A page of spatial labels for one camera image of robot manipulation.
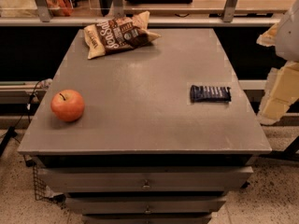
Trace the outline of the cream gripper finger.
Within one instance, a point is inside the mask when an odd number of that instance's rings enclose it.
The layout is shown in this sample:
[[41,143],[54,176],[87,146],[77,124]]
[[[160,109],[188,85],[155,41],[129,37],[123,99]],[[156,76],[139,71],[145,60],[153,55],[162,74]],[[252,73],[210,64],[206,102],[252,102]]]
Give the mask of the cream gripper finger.
[[259,35],[256,43],[258,45],[265,46],[265,47],[274,46],[276,41],[276,36],[277,36],[277,29],[278,29],[278,24],[275,23],[267,31]]
[[272,125],[299,99],[299,63],[286,62],[268,74],[257,115],[262,125]]

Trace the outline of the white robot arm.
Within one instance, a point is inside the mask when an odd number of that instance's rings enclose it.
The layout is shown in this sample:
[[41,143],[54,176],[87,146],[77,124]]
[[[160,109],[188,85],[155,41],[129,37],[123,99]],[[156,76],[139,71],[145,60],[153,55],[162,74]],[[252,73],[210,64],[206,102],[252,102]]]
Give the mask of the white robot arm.
[[261,124],[272,125],[299,99],[299,0],[258,37],[257,43],[274,46],[276,55],[286,61],[281,68],[270,70],[257,115]]

